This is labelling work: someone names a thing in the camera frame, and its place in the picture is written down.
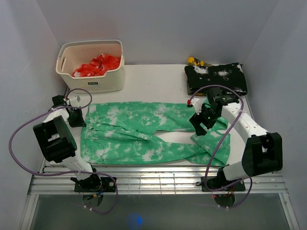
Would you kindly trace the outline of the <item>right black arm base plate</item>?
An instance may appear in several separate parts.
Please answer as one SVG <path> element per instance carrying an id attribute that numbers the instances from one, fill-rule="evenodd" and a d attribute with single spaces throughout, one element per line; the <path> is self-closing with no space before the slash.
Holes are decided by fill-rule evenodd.
<path id="1" fill-rule="evenodd" d="M 243 192 L 246 190 L 244 182 L 240 180 L 219 182 L 216 177 L 208 177 L 207 185 L 205 185 L 205 177 L 201 177 L 200 186 L 203 192 L 232 191 L 233 189 L 235 192 Z"/>

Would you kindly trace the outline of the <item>green white tie-dye trousers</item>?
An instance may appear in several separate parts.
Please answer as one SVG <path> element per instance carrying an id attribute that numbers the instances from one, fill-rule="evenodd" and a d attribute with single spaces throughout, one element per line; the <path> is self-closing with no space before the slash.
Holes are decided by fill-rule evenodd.
<path id="1" fill-rule="evenodd" d="M 81 132 L 81 157 L 89 163 L 146 165 L 187 160 L 226 165 L 228 123 L 219 118 L 204 136 L 190 123 L 194 110 L 183 103 L 96 103 L 88 108 Z"/>

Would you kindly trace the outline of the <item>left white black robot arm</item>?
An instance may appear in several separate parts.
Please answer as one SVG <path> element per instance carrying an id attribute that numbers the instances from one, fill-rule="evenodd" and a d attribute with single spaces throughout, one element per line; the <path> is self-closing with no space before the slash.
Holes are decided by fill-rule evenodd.
<path id="1" fill-rule="evenodd" d="M 87 191 L 98 191 L 102 180 L 94 174 L 91 164 L 76 153 L 77 144 L 70 128 L 86 127 L 78 96 L 57 95 L 46 119 L 33 127 L 33 131 L 44 158 L 48 162 L 60 163 L 75 171 L 72 181 Z"/>

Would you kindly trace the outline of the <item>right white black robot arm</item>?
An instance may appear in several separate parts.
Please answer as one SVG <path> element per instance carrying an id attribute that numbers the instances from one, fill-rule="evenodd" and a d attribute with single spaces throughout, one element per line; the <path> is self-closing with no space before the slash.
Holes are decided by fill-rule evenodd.
<path id="1" fill-rule="evenodd" d="M 279 133 L 269 132 L 244 112 L 244 102 L 238 93 L 222 85 L 205 86 L 209 105 L 195 98 L 187 101 L 187 106 L 195 110 L 190 122 L 197 136 L 205 136 L 213 128 L 218 118 L 224 118 L 230 127 L 218 142 L 214 154 L 221 147 L 227 134 L 234 129 L 245 143 L 242 159 L 223 166 L 214 178 L 204 177 L 207 191 L 223 191 L 239 181 L 254 176 L 273 173 L 283 168 L 283 140 Z"/>

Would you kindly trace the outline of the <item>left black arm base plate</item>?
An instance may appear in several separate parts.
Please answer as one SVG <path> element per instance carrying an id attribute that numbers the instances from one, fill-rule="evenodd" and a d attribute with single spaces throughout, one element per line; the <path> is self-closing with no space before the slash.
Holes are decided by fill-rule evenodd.
<path id="1" fill-rule="evenodd" d="M 77 180 L 71 177 L 75 182 L 74 192 L 77 193 L 99 193 L 99 192 L 115 192 L 116 191 L 116 177 L 94 177 L 90 176 L 84 180 Z"/>

